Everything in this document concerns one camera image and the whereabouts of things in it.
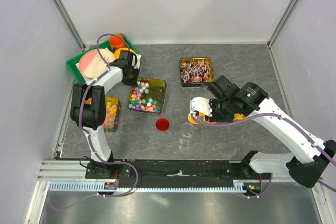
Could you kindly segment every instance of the tray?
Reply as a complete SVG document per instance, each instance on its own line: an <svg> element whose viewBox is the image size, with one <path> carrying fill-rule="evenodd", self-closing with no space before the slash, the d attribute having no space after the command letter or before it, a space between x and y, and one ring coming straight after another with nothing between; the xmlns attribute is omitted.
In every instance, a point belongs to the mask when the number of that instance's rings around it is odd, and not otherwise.
<svg viewBox="0 0 336 224"><path fill-rule="evenodd" d="M127 39L127 37L125 36L125 34L121 34L123 37L124 37L124 40L126 41L126 43L129 45L129 47L131 49L133 49L137 54L139 54L139 51L136 49L135 46L132 45L132 43ZM81 82L81 83L84 83L85 82L85 79L84 77L81 75L81 73L79 72L76 64L79 62L80 58L82 58L82 56L84 54L86 54L88 51L91 51L93 49L96 49L97 46L94 46L84 52L82 52L81 54L71 58L70 60L67 60L67 66L68 68L70 69L71 73L73 74L73 76L75 77L75 80L77 82ZM113 52L111 46L110 46L110 43L109 43L109 40L106 40L102 43L99 44L99 48L108 48L111 52Z"/></svg>
<svg viewBox="0 0 336 224"><path fill-rule="evenodd" d="M146 88L143 88L144 85L142 84L144 83L149 84L149 87L147 88L149 93L147 93ZM167 84L164 80L138 78L138 86L132 87L131 89L128 108L132 111L161 115L165 104L166 90Z"/></svg>
<svg viewBox="0 0 336 224"><path fill-rule="evenodd" d="M193 69L193 71L188 71L190 72L189 76L186 74L185 68L187 68L188 70L190 63L193 64L193 66L200 66L202 61L204 61L205 66L206 66L206 71L208 71L208 79L206 81L202 80L202 81L198 81L195 80L193 81L193 79L191 78L192 74L198 74L200 76L202 76L202 70L197 71L197 69ZM212 68L212 63L209 57L199 57L199 58L182 58L180 59L180 80L181 80L181 85L184 88L188 88L188 87L201 87L203 85L206 84L210 84L214 81L214 72L213 72L213 68Z"/></svg>
<svg viewBox="0 0 336 224"><path fill-rule="evenodd" d="M106 97L106 118L103 124L105 132L116 132L118 128L121 104L117 97Z"/></svg>

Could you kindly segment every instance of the green tray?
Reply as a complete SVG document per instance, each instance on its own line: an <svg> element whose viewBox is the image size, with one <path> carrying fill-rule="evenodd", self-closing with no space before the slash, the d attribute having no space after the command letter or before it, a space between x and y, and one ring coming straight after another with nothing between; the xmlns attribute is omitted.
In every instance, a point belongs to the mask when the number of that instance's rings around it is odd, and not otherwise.
<svg viewBox="0 0 336 224"><path fill-rule="evenodd" d="M124 37L124 40L126 41L126 43L129 45L129 47L131 49L133 49L137 54L139 54L140 52L136 49L135 46L133 46L133 44L127 39L127 37L125 36L125 34L121 34L123 37ZM84 54L86 54L88 51L91 51L93 49L96 49L97 46L94 46L92 48L90 48L89 50L86 50L84 52L82 52L81 54L71 58L70 60L67 61L67 66L69 67L71 73L74 75L75 77L75 80L77 82L81 82L81 83L84 83L85 80L83 78L83 76L81 75L81 73L79 72L76 64L79 62L80 58L82 58L82 56ZM113 52L111 46L110 46L110 43L109 43L109 40L106 40L102 43L99 44L99 48L108 48L111 52Z"/></svg>

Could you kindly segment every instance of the white wall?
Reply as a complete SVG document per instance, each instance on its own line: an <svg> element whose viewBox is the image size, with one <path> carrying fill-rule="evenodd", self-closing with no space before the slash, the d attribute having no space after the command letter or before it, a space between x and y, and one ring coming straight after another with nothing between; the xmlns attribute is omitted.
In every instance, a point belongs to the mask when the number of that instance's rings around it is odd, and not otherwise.
<svg viewBox="0 0 336 224"><path fill-rule="evenodd" d="M81 38L135 44L267 41L290 0L62 0Z"/></svg>
<svg viewBox="0 0 336 224"><path fill-rule="evenodd" d="M80 52L51 0L0 0L0 223L23 223Z"/></svg>
<svg viewBox="0 0 336 224"><path fill-rule="evenodd" d="M294 118L324 140L336 140L335 41L336 0L300 0L273 47ZM336 187L336 168L323 178Z"/></svg>

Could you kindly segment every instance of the glass cup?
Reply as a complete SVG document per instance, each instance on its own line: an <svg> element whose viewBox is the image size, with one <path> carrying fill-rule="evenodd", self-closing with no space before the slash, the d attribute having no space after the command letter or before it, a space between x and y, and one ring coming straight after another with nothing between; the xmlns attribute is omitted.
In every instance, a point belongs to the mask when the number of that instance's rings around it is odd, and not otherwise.
<svg viewBox="0 0 336 224"><path fill-rule="evenodd" d="M183 123L180 127L179 142L182 146L189 146L195 133L195 127L192 123Z"/></svg>

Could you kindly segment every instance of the plastic tray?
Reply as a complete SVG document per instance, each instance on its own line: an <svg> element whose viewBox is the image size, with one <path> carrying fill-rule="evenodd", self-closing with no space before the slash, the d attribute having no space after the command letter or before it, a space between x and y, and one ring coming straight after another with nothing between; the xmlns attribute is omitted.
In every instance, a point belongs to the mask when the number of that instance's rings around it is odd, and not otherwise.
<svg viewBox="0 0 336 224"><path fill-rule="evenodd" d="M116 132L118 128L121 104L117 97L106 97L106 118L104 121L105 132Z"/></svg>
<svg viewBox="0 0 336 224"><path fill-rule="evenodd" d="M182 73L183 73L183 65L189 64L191 63L191 61L194 61L195 63L199 62L201 63L202 60L204 60L205 64L207 64L209 66L209 80L208 81L204 81L204 82L183 82L183 78L182 78ZM182 58L180 59L180 80L181 80L181 85L184 88L188 88L188 87L201 87L203 85L206 84L210 84L214 81L214 72L213 72L213 68L212 68L212 63L209 57L199 57L199 58Z"/></svg>
<svg viewBox="0 0 336 224"><path fill-rule="evenodd" d="M139 54L139 51L136 49L135 46L132 45L132 43L127 39L127 37L125 36L125 34L121 34L123 37L124 37L124 40L127 42L127 44L129 45L129 47L131 49L133 49L137 54ZM81 82L81 83L84 83L85 82L85 79L83 78L83 76L81 75L81 73L79 72L76 64L79 62L80 58L82 58L82 56L84 54L86 54L88 51L91 51L93 49L96 49L97 46L94 46L92 48L90 48L89 50L86 50L84 52L82 52L81 54L73 57L72 59L68 60L67 61L67 66L69 67L71 73L73 74L73 76L75 77L75 80L77 82ZM113 52L111 46L110 46L110 43L109 43L109 40L106 40L102 43L99 44L99 48L108 48L111 52Z"/></svg>
<svg viewBox="0 0 336 224"><path fill-rule="evenodd" d="M130 104L132 103L132 95L137 87L132 87L131 89L130 97L129 97L129 104L128 104L129 109L132 111L137 111L137 112L142 112L142 113L147 113L147 114L161 115L163 113L164 104L165 104L167 83L164 80L156 80L156 79L149 79L149 78L138 78L138 82L140 83L147 82L150 85L148 88L149 93L146 94L145 92L143 92L141 94L140 100L145 99L146 105L147 105L147 103L149 102L149 99L151 98L153 99L153 101L157 101L157 104L155 104L155 107L159 106L160 110L155 112L154 110L148 111L148 110L133 108L133 105L131 107Z"/></svg>

